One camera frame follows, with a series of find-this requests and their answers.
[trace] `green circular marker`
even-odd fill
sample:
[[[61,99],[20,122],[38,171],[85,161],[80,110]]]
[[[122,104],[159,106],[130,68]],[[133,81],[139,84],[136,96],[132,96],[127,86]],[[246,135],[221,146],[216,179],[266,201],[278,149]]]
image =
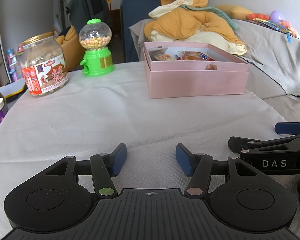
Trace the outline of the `green circular marker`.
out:
[[[101,190],[99,190],[99,194],[103,196],[110,196],[114,193],[114,190],[109,187],[104,187]]]

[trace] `blue gripper pad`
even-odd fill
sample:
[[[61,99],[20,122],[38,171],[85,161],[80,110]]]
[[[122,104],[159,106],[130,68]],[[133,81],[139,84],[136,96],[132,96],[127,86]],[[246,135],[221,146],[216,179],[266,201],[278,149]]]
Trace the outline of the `blue gripper pad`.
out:
[[[194,169],[190,163],[189,153],[185,152],[179,145],[177,145],[177,147],[176,147],[177,161],[178,161],[181,169],[183,170],[183,173],[187,177],[192,177],[192,175],[194,173]]]
[[[278,122],[274,130],[278,134],[300,134],[300,122]]]
[[[127,159],[127,146],[123,143],[119,144],[119,146],[111,153],[114,156],[114,162],[111,167],[113,176],[118,176],[124,162]]]

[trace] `snack package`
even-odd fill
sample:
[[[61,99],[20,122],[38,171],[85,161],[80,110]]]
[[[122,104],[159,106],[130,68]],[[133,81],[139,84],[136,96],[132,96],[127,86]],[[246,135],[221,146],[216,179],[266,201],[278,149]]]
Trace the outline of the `snack package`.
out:
[[[217,70],[217,65],[211,63],[206,66],[205,70]]]
[[[158,54],[157,56],[154,56],[157,60],[159,61],[171,61],[171,60],[175,60],[171,55],[169,54]]]
[[[181,60],[207,60],[207,61],[215,61],[213,58],[209,57],[208,55],[202,52],[196,51],[180,51],[181,53]]]

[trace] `table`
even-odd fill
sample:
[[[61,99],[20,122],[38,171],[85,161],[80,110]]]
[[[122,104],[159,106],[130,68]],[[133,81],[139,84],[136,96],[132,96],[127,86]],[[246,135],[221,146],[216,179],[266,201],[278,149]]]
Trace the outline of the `table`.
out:
[[[280,138],[284,122],[266,102],[243,95],[150,99],[142,62],[118,64],[112,73],[91,78],[69,73],[61,90],[42,98],[26,92],[0,126],[0,238],[11,227],[4,214],[5,196],[16,186],[67,155],[87,160],[125,143],[128,157],[113,179],[122,188],[181,188],[187,178],[175,159],[183,143],[193,153],[216,160],[234,155],[231,136]],[[224,182],[212,176],[210,191]],[[296,197],[300,175],[273,176]],[[89,176],[79,183],[91,192]],[[290,229],[300,237],[300,206]]]

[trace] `red label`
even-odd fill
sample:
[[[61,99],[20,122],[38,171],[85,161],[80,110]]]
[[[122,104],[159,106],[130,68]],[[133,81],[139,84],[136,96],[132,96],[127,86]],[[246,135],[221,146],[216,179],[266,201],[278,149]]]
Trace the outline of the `red label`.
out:
[[[42,94],[37,73],[35,72],[35,68],[34,67],[22,68],[22,72],[30,94],[32,95]]]
[[[51,67],[53,64],[55,64],[55,60],[49,60],[46,64],[44,64],[45,67]]]

